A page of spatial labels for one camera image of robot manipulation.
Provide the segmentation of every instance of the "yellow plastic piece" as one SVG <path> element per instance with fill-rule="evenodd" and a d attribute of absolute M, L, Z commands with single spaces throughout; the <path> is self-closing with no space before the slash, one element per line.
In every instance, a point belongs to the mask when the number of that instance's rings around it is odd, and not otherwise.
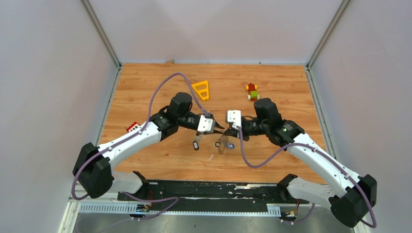
<path fill-rule="evenodd" d="M 198 87 L 206 85 L 206 88 L 203 89 L 198 89 Z M 209 82 L 206 81 L 202 81 L 202 82 L 198 82 L 198 83 L 194 83 L 192 84 L 193 90 L 199 95 L 199 97 L 202 100 L 208 100 L 209 99 Z"/>

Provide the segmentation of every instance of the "wooden table surface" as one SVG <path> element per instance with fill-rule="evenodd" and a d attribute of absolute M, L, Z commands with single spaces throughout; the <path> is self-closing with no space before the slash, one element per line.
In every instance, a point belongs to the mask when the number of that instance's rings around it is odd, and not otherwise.
<path fill-rule="evenodd" d="M 191 83 L 208 80 L 210 99 L 197 98 L 225 128 L 228 126 L 224 121 L 227 110 L 241 110 L 243 116 L 256 116 L 253 102 L 247 100 L 245 91 L 245 86 L 252 82 L 258 85 L 261 98 L 270 98 L 276 103 L 284 119 L 295 121 L 325 148 L 304 68 L 268 65 L 125 64 L 101 143 L 127 133 L 126 128 L 134 121 L 143 123 L 154 90 L 175 72 L 184 73 Z M 165 83 L 154 100 L 152 114 L 182 91 L 190 93 L 179 76 Z M 192 111 L 200 112 L 195 103 Z M 176 134 L 129 157 L 116 170 L 139 171 L 147 179 L 273 183 L 292 173 L 311 182 L 324 183 L 306 164 L 287 152 L 281 152 L 267 165 L 254 169 L 243 161 L 239 139 L 230 138 L 235 148 L 225 149 L 219 155 L 214 146 L 219 134 L 204 136 L 198 151 L 193 149 L 194 137 L 194 131 L 179 128 Z M 251 137 L 244 146 L 246 157 L 252 164 L 260 164 L 278 149 L 263 135 Z"/>

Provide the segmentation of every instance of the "wire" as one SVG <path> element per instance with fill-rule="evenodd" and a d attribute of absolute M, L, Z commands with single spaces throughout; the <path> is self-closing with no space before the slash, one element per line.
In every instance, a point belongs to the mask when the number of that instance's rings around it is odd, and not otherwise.
<path fill-rule="evenodd" d="M 186 81 L 186 83 L 187 83 L 187 85 L 188 85 L 188 87 L 189 87 L 189 90 L 190 90 L 190 92 L 192 93 L 192 96 L 193 96 L 193 98 L 194 98 L 197 106 L 200 108 L 200 110 L 201 110 L 206 116 L 209 116 L 209 115 L 210 115 L 210 113 L 209 113 L 208 111 L 206 111 L 206 110 L 200 105 L 200 102 L 197 100 L 196 95 L 194 94 L 193 88 L 192 88 L 191 85 L 190 85 L 190 81 L 189 81 L 189 79 L 186 77 L 186 75 L 184 75 L 184 74 L 182 74 L 182 73 L 180 73 L 180 72 L 177 72 L 177 73 L 174 73 L 174 74 L 170 75 L 170 76 L 169 76 L 168 78 L 166 78 L 163 82 L 161 82 L 160 85 L 159 85 L 159 86 L 156 88 L 156 90 L 154 91 L 154 93 L 153 93 L 153 95 L 152 95 L 152 98 L 150 99 L 150 102 L 149 102 L 149 111 L 148 111 L 148 113 L 147 113 L 147 118 L 146 118 L 146 121 L 144 122 L 142 128 L 141 128 L 138 132 L 135 132 L 134 134 L 128 136 L 127 138 L 125 138 L 125 139 L 123 139 L 123 140 L 120 140 L 120 141 L 117 142 L 117 143 L 114 143 L 113 145 L 111 145 L 111 148 L 115 148 L 115 147 L 117 147 L 118 145 L 120 145 L 120 144 L 122 144 L 122 143 L 124 143 L 124 142 L 127 142 L 127 141 L 129 141 L 130 139 L 136 137 L 137 135 L 140 135 L 140 133 L 141 133 L 141 132 L 147 127 L 147 125 L 149 124 L 149 118 L 150 118 L 151 111 L 152 111 L 152 104 L 153 104 L 153 100 L 155 99 L 155 96 L 156 96 L 157 92 L 158 92 L 159 89 L 163 86 L 163 84 L 165 84 L 165 82 L 167 82 L 169 79 L 173 78 L 173 77 L 176 76 L 176 75 L 180 75 L 180 76 L 182 76 L 182 77 L 185 79 L 185 81 Z M 73 198 L 74 198 L 75 200 L 83 200 L 83 199 L 85 199 L 86 197 L 88 197 L 88 194 L 86 194 L 86 195 L 84 195 L 84 196 L 82 196 L 82 197 L 78 197 L 78 196 L 76 195 L 76 193 L 75 193 L 76 183 L 77 183 L 77 181 L 78 181 L 78 179 L 79 179 L 80 174 L 82 173 L 82 171 L 85 169 L 85 167 L 86 167 L 91 161 L 93 161 L 95 158 L 97 158 L 98 156 L 102 155 L 103 153 L 106 153 L 107 151 L 109 151 L 109 148 L 105 148 L 105 149 L 99 151 L 98 153 L 96 153 L 95 155 L 91 156 L 91 157 L 79 168 L 79 170 L 77 171 L 76 175 L 74 176 L 73 183 L 72 183 L 72 185 L 71 185 L 71 195 L 73 196 Z"/>
<path fill-rule="evenodd" d="M 283 220 L 283 221 L 289 224 L 302 223 L 309 218 L 309 216 L 313 213 L 314 210 L 315 210 L 315 203 L 312 203 L 312 207 L 310 208 L 308 214 L 303 219 L 297 220 L 297 221 L 287 221 L 287 220 Z"/>
<path fill-rule="evenodd" d="M 149 195 L 150 195 L 149 200 L 153 200 L 153 192 L 152 191 L 149 191 Z"/>
<path fill-rule="evenodd" d="M 299 199 L 296 199 L 296 201 L 297 201 L 296 209 L 290 211 L 289 214 L 292 214 L 292 213 L 296 212 L 296 216 L 297 216 L 299 214 L 299 205 L 300 205 L 300 203 L 299 203 Z"/>
<path fill-rule="evenodd" d="M 246 155 L 244 153 L 244 148 L 243 148 L 243 133 L 241 130 L 241 127 L 238 127 L 238 131 L 239 131 L 239 138 L 240 138 L 240 150 L 242 152 L 242 158 L 245 161 L 245 163 L 252 168 L 259 168 L 261 166 L 264 166 L 265 164 L 267 164 L 271 159 L 273 159 L 277 154 L 279 154 L 281 151 L 285 150 L 286 148 L 289 147 L 293 147 L 293 146 L 301 146 L 301 147 L 306 147 L 316 153 L 318 153 L 319 155 L 321 155 L 322 157 L 324 157 L 325 159 L 327 159 L 330 163 L 332 163 L 344 176 L 348 176 L 348 173 L 341 168 L 341 166 L 339 166 L 330 156 L 326 155 L 325 153 L 321 152 L 320 150 L 316 150 L 314 147 L 311 147 L 309 145 L 303 144 L 303 143 L 290 143 L 290 144 L 286 144 L 284 146 L 282 146 L 280 149 L 278 149 L 274 154 L 272 154 L 267 160 L 265 160 L 263 163 L 259 164 L 259 165 L 252 165 L 250 164 L 247 159 L 246 159 Z M 376 228 L 377 223 L 376 223 L 376 218 L 375 218 L 375 214 L 372 210 L 372 206 L 371 203 L 368 200 L 368 197 L 366 196 L 365 192 L 362 190 L 362 188 L 359 186 L 359 184 L 351 177 L 348 176 L 348 179 L 352 182 L 352 184 L 358 189 L 358 191 L 360 192 L 360 195 L 363 197 L 363 200 L 366 202 L 366 206 L 368 207 L 368 211 L 371 215 L 371 219 L 372 219 L 372 224 L 364 221 L 363 219 L 361 219 L 360 221 L 365 224 L 366 226 L 370 227 L 370 228 Z"/>
<path fill-rule="evenodd" d="M 137 200 L 137 201 L 143 201 L 143 202 L 153 202 L 153 203 L 158 203 L 158 202 L 164 202 L 164 201 L 169 201 L 169 200 L 174 200 L 174 202 L 172 204 L 170 204 L 169 206 L 167 206 L 166 208 L 164 208 L 163 210 L 157 212 L 154 215 L 148 216 L 148 217 L 136 217 L 136 220 L 147 220 L 147 219 L 151 219 L 154 217 L 157 217 L 159 215 L 161 215 L 162 213 L 164 213 L 165 211 L 167 211 L 168 209 L 170 209 L 172 206 L 174 206 L 178 201 L 179 198 L 178 197 L 171 197 L 171 198 L 164 198 L 164 199 L 158 199 L 158 200 L 144 200 L 144 199 L 139 199 L 136 197 L 133 197 L 130 193 L 128 192 L 122 192 L 123 194 L 125 194 L 126 196 L 128 196 L 129 198 L 133 199 L 133 200 Z"/>

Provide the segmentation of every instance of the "small red object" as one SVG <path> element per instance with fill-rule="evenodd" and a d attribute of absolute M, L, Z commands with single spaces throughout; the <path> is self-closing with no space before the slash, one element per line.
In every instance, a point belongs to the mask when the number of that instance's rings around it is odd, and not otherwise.
<path fill-rule="evenodd" d="M 253 83 L 249 83 L 246 87 L 245 87 L 246 91 L 249 92 L 249 94 L 247 95 L 247 99 L 251 100 L 251 101 L 257 101 L 258 99 L 260 99 L 260 95 L 258 94 L 258 86 L 253 84 Z"/>
<path fill-rule="evenodd" d="M 139 123 L 134 122 L 131 126 L 129 126 L 129 127 L 126 129 L 126 131 L 130 133 L 131 131 L 137 129 L 139 126 L 140 126 Z"/>

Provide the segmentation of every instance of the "metal frame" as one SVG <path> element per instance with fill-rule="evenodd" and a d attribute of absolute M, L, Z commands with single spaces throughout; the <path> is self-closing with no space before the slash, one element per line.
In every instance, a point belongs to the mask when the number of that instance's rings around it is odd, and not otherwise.
<path fill-rule="evenodd" d="M 62 221 L 60 223 L 59 233 L 72 233 L 76 225 L 77 215 L 79 214 L 81 203 L 68 202 Z"/>
<path fill-rule="evenodd" d="M 154 215 L 159 211 L 140 212 L 137 202 L 122 201 L 113 202 L 82 202 L 79 213 L 103 213 L 103 214 L 145 214 Z M 190 215 L 190 216 L 261 216 L 280 217 L 278 205 L 267 204 L 267 212 L 202 212 L 202 211 L 166 211 L 164 215 Z"/>
<path fill-rule="evenodd" d="M 106 124 L 107 116 L 109 115 L 109 110 L 110 110 L 110 107 L 112 106 L 113 98 L 114 98 L 114 95 L 115 95 L 115 92 L 116 92 L 116 87 L 117 87 L 117 85 L 118 85 L 118 83 L 119 83 L 120 74 L 121 74 L 121 71 L 122 71 L 122 70 L 123 70 L 123 65 L 121 65 L 120 67 L 118 67 L 116 77 L 115 77 L 114 80 L 113 80 L 113 84 L 112 84 L 112 89 L 111 89 L 111 91 L 110 91 L 109 100 L 107 101 L 106 110 L 104 111 L 104 118 L 103 118 L 102 124 L 101 124 L 101 126 L 100 126 L 99 134 L 97 135 L 97 139 L 96 139 L 95 145 L 98 145 L 98 144 L 99 144 L 100 139 L 101 139 L 101 137 L 102 137 L 104 125 Z"/>
<path fill-rule="evenodd" d="M 306 77 L 308 78 L 308 83 L 310 87 L 310 91 L 312 93 L 313 103 L 315 105 L 316 113 L 318 115 L 319 124 L 322 130 L 322 136 L 325 141 L 326 150 L 327 152 L 339 160 L 339 155 L 336 154 L 333 145 L 335 144 L 332 133 L 330 131 L 330 125 L 327 120 L 327 117 L 324 114 L 322 100 L 319 96 L 318 86 L 316 84 L 316 79 L 314 78 L 314 74 L 312 72 L 312 66 L 316 62 L 320 52 L 322 51 L 323 47 L 327 43 L 330 35 L 333 33 L 336 25 L 339 23 L 339 20 L 342 18 L 342 15 L 345 13 L 348 5 L 350 4 L 351 0 L 342 0 L 338 10 L 336 11 L 335 15 L 333 16 L 331 22 L 329 23 L 322 39 L 319 41 L 318 46 L 316 47 L 315 51 L 313 52 L 309 62 L 305 67 Z"/>
<path fill-rule="evenodd" d="M 85 8 L 85 11 L 87 15 L 90 18 L 91 23 L 93 24 L 94 28 L 97 31 L 97 34 L 99 35 L 100 39 L 102 40 L 104 46 L 107 49 L 107 52 L 109 53 L 110 57 L 112 58 L 114 64 L 117 66 L 118 69 L 121 67 L 121 63 L 119 59 L 117 58 L 117 55 L 112 47 L 112 45 L 109 42 L 109 39 L 106 36 L 106 33 L 104 33 L 104 30 L 97 19 L 96 14 L 94 13 L 93 7 L 91 6 L 89 0 L 80 0 L 82 3 L 83 7 Z"/>
<path fill-rule="evenodd" d="M 338 10 L 333 16 L 332 21 L 329 23 L 329 26 L 327 27 L 325 33 L 323 34 L 321 41 L 319 41 L 319 44 L 316 47 L 315 52 L 313 52 L 312 56 L 310 57 L 309 62 L 306 65 L 307 68 L 311 68 L 313 64 L 315 63 L 324 45 L 329 39 L 329 36 L 332 34 L 333 30 L 335 29 L 335 26 L 338 24 L 339 20 L 341 19 L 343 13 L 345 12 L 350 2 L 351 0 L 343 0 L 341 2 L 341 5 L 338 7 Z"/>

